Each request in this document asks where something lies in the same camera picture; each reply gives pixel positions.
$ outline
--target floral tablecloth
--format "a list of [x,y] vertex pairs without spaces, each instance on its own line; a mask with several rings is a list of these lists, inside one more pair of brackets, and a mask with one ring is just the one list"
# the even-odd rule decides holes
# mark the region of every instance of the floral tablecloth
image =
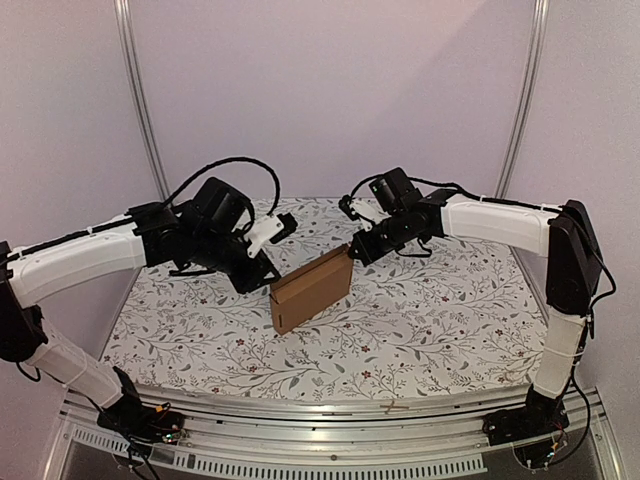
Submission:
[[[285,199],[279,211],[300,224],[266,248],[283,274],[359,229],[333,199]],[[241,296],[223,274],[175,278],[169,265],[145,269],[102,359],[143,384],[308,401],[530,381],[546,327],[509,248],[454,239],[430,247],[429,259],[356,262],[351,293],[284,336],[272,327],[266,288]]]

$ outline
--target vent grille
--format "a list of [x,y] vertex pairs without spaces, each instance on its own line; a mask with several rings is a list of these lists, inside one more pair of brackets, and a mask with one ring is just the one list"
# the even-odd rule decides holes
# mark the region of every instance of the vent grille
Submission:
[[[73,439],[109,453],[126,455],[128,443],[118,434],[76,425]],[[164,467],[234,480],[421,480],[457,478],[487,472],[482,455],[390,467],[260,466],[193,454],[175,447],[172,461],[153,461]]]

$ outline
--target cardboard box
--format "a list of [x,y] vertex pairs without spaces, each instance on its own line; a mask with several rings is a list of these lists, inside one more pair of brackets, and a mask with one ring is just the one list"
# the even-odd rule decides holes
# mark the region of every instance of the cardboard box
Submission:
[[279,334],[291,331],[349,294],[353,259],[342,245],[271,285],[271,317]]

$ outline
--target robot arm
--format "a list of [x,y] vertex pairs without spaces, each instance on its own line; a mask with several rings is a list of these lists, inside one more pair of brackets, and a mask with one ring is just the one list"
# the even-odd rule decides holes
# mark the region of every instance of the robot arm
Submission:
[[[384,213],[349,195],[340,202],[351,219],[362,221],[349,254],[364,265],[401,250],[406,242],[418,239],[424,244],[432,237],[489,240],[548,257],[547,339],[526,406],[488,415],[484,429],[494,445],[547,434],[555,425],[566,428],[562,397],[582,355],[587,327],[593,327],[591,300],[602,271],[584,206],[569,201],[563,207],[533,209],[518,202],[470,199],[456,189],[423,197],[400,168],[380,175],[370,188]],[[525,465],[525,457],[547,462],[550,458],[525,451]]]
[[100,364],[43,318],[37,303],[73,285],[119,270],[173,261],[179,271],[198,264],[226,273],[238,293],[280,278],[262,246],[296,228],[291,214],[235,226],[250,200],[209,178],[179,209],[142,205],[107,224],[36,247],[0,245],[0,358],[36,367],[86,395],[100,409],[98,423],[147,442],[171,441],[183,425],[179,413],[156,412],[140,402],[122,370]]

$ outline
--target vertical metal post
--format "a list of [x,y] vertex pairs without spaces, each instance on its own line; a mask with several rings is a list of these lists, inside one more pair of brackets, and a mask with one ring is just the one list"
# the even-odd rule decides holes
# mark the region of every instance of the vertical metal post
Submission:
[[122,53],[124,55],[125,66],[127,69],[127,77],[131,87],[131,96],[136,109],[138,123],[140,124],[140,133],[147,152],[147,159],[151,167],[151,173],[158,190],[158,195],[162,200],[166,200],[171,190],[164,172],[164,167],[158,152],[151,117],[147,107],[147,100],[144,95],[142,86],[142,77],[140,76],[140,65],[138,64],[138,55],[133,39],[133,27],[131,25],[131,12],[129,10],[129,0],[115,0],[116,19],[118,21],[118,29],[120,32],[120,43],[122,44]]
[[509,146],[507,148],[504,164],[498,180],[498,186],[495,191],[495,197],[497,198],[504,198],[507,195],[509,183],[511,182],[511,177],[513,175],[513,169],[518,158],[518,152],[520,151],[527,117],[531,107],[531,99],[533,98],[538,66],[542,56],[548,11],[549,0],[536,0],[524,82],[522,84],[522,91],[520,92],[520,101],[518,103],[515,122],[513,124],[513,129],[511,130],[511,137],[509,138]]

